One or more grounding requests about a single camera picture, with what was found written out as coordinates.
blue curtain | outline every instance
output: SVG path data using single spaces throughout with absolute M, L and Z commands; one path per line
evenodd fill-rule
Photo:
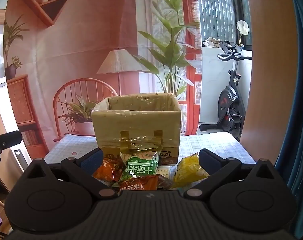
M 275 167 L 297 199 L 298 211 L 291 233 L 300 239 L 303 236 L 303 0 L 293 1 L 298 30 L 298 73 L 290 121 Z

plant pot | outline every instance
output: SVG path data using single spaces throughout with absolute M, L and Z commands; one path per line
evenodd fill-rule
M 11 64 L 9 67 L 5 68 L 6 80 L 12 79 L 16 76 L 16 66 Z
M 95 134 L 95 131 L 93 129 L 93 122 L 76 122 L 75 130 L 78 131 L 80 135 Z

plaid tablecloth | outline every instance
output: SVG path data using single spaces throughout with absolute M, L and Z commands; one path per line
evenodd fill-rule
M 67 157 L 80 158 L 95 148 L 97 148 L 95 137 L 67 134 L 46 155 L 45 161 L 47 163 L 60 163 Z M 255 163 L 242 145 L 230 133 L 226 132 L 182 136 L 180 138 L 178 162 L 203 148 L 214 152 L 223 159 L 234 157 L 242 163 Z M 174 176 L 176 169 L 177 165 L 170 168 L 171 178 Z

floor lamp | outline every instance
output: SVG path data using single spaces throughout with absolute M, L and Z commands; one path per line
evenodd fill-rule
M 139 64 L 125 49 L 111 50 L 97 74 L 117 73 L 118 74 L 118 91 L 121 94 L 120 73 L 128 71 L 147 72 L 148 69 Z

green snack bag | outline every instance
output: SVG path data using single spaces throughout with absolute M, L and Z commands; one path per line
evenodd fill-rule
M 156 174 L 159 152 L 148 151 L 136 155 L 121 153 L 120 156 L 126 165 L 120 181 Z

